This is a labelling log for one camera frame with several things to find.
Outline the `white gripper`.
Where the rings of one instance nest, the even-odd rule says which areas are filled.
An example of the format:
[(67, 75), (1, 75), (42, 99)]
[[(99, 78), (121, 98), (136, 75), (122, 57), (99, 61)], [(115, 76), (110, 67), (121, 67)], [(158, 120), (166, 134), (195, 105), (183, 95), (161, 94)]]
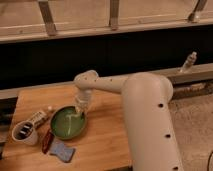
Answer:
[(75, 111), (76, 115), (87, 115), (87, 108), (89, 106), (90, 100), (92, 96), (91, 90), (79, 90), (75, 96)]

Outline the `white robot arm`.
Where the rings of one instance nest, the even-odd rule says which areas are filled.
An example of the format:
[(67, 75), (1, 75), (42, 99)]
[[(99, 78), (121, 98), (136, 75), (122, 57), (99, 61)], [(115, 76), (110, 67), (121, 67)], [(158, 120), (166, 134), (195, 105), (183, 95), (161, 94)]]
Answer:
[(94, 70), (77, 75), (77, 106), (88, 107), (91, 91), (121, 95), (133, 171), (184, 171), (168, 103), (171, 81), (159, 74), (139, 72), (101, 77)]

